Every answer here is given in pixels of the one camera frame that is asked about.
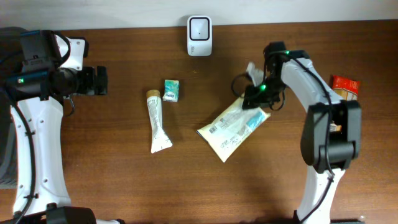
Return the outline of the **yellow white snack bag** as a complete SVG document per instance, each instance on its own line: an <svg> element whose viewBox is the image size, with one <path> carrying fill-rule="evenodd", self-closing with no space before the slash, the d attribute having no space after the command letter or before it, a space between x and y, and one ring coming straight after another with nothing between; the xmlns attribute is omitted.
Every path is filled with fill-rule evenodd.
<svg viewBox="0 0 398 224"><path fill-rule="evenodd" d="M244 110L242 105L243 99L238 98L212 123L197 130L222 162L271 116L259 107Z"/></svg>

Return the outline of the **orange red noodle packet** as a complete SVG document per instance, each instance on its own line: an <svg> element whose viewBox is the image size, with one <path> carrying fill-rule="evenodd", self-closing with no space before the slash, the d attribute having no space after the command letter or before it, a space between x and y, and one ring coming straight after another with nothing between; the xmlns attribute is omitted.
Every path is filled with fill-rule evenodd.
<svg viewBox="0 0 398 224"><path fill-rule="evenodd" d="M357 100L360 81L333 75L331 89L340 95L344 100Z"/></svg>

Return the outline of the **green tissue pack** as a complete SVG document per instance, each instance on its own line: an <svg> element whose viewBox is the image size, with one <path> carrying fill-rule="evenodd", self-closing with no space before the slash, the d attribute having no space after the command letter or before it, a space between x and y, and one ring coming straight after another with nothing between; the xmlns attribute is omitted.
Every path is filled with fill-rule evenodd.
<svg viewBox="0 0 398 224"><path fill-rule="evenodd" d="M177 102L179 98L179 87L180 87L179 81L165 80L164 87L165 91L162 99L164 101Z"/></svg>

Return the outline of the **white tube with tan cap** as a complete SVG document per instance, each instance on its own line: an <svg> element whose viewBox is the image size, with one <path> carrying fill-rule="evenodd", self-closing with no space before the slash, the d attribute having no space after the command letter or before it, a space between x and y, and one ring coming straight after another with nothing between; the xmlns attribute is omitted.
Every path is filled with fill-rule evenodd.
<svg viewBox="0 0 398 224"><path fill-rule="evenodd" d="M172 147L172 142L163 129L162 100L159 90L149 90L146 93L147 108L152 129L151 153Z"/></svg>

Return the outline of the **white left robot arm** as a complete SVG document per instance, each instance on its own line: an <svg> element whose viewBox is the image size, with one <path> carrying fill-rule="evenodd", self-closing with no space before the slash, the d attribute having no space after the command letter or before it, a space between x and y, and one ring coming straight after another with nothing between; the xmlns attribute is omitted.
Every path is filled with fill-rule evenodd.
<svg viewBox="0 0 398 224"><path fill-rule="evenodd" d="M19 69L1 81L14 123L7 153L17 162L12 222L98 223L91 209L71 205L63 175L61 125L65 100L107 94L106 68L83 65L89 49L83 37L4 27L1 41L18 41L24 56Z"/></svg>

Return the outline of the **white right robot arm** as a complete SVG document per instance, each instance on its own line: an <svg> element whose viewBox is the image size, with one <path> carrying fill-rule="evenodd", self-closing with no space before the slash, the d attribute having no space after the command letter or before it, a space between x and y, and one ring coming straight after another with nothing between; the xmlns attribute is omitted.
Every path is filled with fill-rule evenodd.
<svg viewBox="0 0 398 224"><path fill-rule="evenodd" d="M290 88L306 112L300 150L307 165L305 190L293 217L281 223L331 223L330 210L339 181L361 145L361 106L333 91L304 50L271 42L263 51L260 84L246 87L244 110L271 108L285 101Z"/></svg>

